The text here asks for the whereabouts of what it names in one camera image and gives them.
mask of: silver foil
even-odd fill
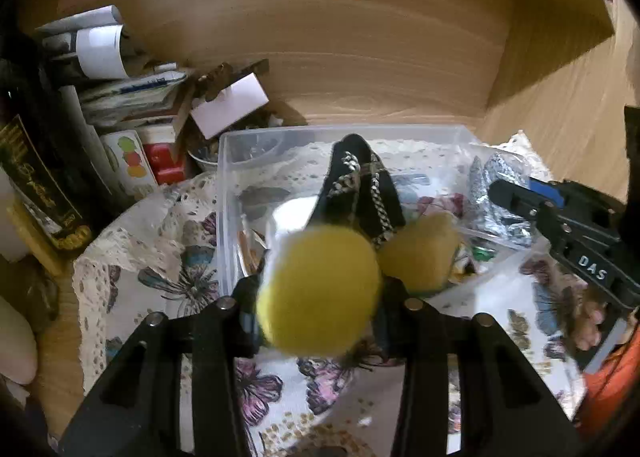
[[[469,170],[468,199],[471,210],[468,227],[496,235],[518,246],[530,247],[531,224],[489,200],[489,186],[498,179],[529,187],[525,175],[511,166],[501,154],[494,153],[484,166],[476,156]]]

